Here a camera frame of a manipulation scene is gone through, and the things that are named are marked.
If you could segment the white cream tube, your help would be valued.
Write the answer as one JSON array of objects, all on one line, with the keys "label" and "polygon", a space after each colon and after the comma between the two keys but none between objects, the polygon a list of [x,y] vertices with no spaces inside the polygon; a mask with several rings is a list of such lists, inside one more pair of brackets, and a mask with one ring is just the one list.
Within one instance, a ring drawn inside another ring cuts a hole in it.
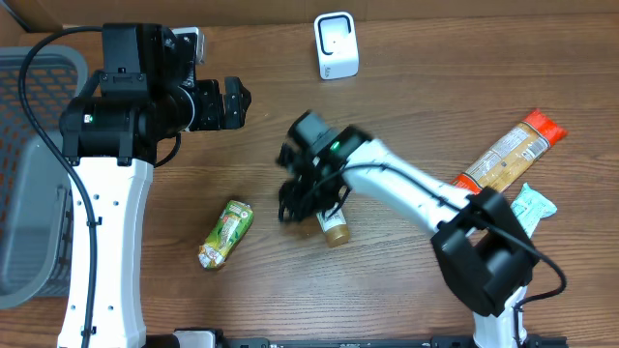
[{"label": "white cream tube", "polygon": [[350,231],[341,209],[334,206],[316,215],[328,247],[339,247],[350,239]]}]

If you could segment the green yellow snack packet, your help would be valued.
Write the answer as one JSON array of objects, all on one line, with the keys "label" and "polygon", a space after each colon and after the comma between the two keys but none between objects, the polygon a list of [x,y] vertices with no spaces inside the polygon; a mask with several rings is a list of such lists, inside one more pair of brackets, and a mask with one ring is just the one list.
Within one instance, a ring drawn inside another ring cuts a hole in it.
[{"label": "green yellow snack packet", "polygon": [[230,200],[223,209],[215,227],[200,246],[198,261],[204,269],[222,267],[231,251],[240,243],[253,222],[251,206]]}]

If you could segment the orange spaghetti packet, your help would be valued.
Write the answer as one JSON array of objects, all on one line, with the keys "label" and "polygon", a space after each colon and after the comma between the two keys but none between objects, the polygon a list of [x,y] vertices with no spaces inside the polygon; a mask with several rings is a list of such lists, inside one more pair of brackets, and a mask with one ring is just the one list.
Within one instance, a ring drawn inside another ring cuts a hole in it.
[{"label": "orange spaghetti packet", "polygon": [[568,131],[540,109],[534,109],[452,181],[457,188],[479,193],[507,189]]}]

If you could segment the teal snack packet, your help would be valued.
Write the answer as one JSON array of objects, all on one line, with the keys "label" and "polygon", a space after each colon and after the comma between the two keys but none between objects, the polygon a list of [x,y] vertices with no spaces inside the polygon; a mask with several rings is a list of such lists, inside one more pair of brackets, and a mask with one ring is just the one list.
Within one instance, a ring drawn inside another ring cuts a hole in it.
[{"label": "teal snack packet", "polygon": [[531,239],[543,218],[549,218],[557,212],[556,205],[541,193],[524,183],[520,193],[511,204],[518,222]]}]

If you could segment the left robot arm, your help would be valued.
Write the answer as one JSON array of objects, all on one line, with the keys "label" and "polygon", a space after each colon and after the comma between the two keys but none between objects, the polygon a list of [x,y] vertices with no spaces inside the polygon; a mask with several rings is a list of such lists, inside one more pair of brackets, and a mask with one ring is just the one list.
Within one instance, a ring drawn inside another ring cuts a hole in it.
[{"label": "left robot arm", "polygon": [[236,130],[251,94],[237,77],[199,80],[206,41],[195,27],[106,24],[93,91],[63,113],[62,153],[74,171],[72,269],[61,347],[142,347],[144,211],[160,141]]}]

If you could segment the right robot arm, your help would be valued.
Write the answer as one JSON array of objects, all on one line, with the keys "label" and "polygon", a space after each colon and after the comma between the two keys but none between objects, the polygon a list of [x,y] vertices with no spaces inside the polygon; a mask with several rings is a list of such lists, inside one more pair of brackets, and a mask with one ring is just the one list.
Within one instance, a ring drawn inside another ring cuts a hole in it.
[{"label": "right robot arm", "polygon": [[429,237],[446,284],[473,312],[475,345],[525,344],[520,307],[540,258],[501,193],[439,181],[369,133],[334,129],[311,110],[292,124],[276,162],[292,176],[279,191],[280,221],[335,212],[350,192],[385,204]]}]

